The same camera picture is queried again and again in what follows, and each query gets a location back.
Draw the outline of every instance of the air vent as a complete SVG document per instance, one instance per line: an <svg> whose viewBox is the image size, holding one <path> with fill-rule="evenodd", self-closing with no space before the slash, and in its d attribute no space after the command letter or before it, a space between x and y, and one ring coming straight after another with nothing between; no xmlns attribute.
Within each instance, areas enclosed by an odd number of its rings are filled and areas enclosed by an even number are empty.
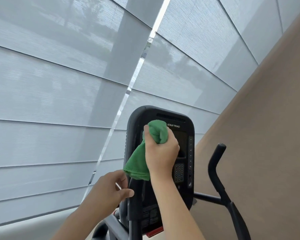
<svg viewBox="0 0 300 240"><path fill-rule="evenodd" d="M186 122L186 120L184 120L184 119L180 119L180 118L177 118L177 117L174 117L174 116L169 116L169 115L162 114L162 113L157 113L157 117L164 118L164 119L169 119L169 120L174 120L174 121L179 121L179 122L182 122L182 123Z"/></svg>

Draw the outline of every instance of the display screen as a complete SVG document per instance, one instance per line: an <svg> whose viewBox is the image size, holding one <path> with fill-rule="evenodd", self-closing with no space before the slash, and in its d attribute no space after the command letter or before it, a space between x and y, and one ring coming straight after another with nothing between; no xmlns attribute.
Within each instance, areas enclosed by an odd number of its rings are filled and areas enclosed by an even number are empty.
<svg viewBox="0 0 300 240"><path fill-rule="evenodd" d="M176 137L176 139L179 143L179 147L180 147L177 158L186 158L187 143L188 143L187 133L185 133L183 131L178 131L178 130L173 130L172 132L173 132L174 136ZM143 133L143 131L141 131L140 143L142 142L142 133Z"/></svg>

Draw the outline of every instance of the green microfiber towel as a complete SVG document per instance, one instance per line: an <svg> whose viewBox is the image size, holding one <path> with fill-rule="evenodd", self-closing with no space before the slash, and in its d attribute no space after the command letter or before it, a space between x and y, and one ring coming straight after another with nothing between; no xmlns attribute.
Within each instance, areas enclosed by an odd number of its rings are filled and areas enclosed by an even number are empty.
<svg viewBox="0 0 300 240"><path fill-rule="evenodd" d="M157 144L168 140L167 123L162 120L153 120L148 123L149 133ZM146 163L145 132L142 134L141 144L134 150L123 170L131 178L137 180L150 180L150 173Z"/></svg>

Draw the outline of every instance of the person's left hand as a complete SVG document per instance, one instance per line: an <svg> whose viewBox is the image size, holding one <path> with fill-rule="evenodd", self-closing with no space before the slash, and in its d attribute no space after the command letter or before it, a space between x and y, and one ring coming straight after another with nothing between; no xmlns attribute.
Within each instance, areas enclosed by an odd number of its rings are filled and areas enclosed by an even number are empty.
<svg viewBox="0 0 300 240"><path fill-rule="evenodd" d="M125 172L117 170L100 177L80 207L88 209L98 218L98 221L101 221L112 214L121 201L133 195L134 191L128 189L128 179Z"/></svg>

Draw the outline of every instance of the exercise machine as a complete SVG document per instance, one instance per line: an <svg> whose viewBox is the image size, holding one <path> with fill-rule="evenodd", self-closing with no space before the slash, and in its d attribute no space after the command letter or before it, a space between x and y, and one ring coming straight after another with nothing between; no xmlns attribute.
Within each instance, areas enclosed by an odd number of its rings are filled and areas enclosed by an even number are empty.
<svg viewBox="0 0 300 240"><path fill-rule="evenodd" d="M244 219L217 175L217 164L226 150L224 144L217 145L208 164L208 175L220 197L194 192L195 128L189 117L154 106L137 108L127 125L124 165L142 142L144 125L157 119L165 121L178 140L180 151L173 166L172 177L187 208L190 210L194 198L225 206L231 215L238 240L251 240ZM142 240L144 234L163 230L151 181L128 177L128 185L134 190L134 196L121 202L119 210L97 226L92 239L105 239L107 236L110 240Z"/></svg>

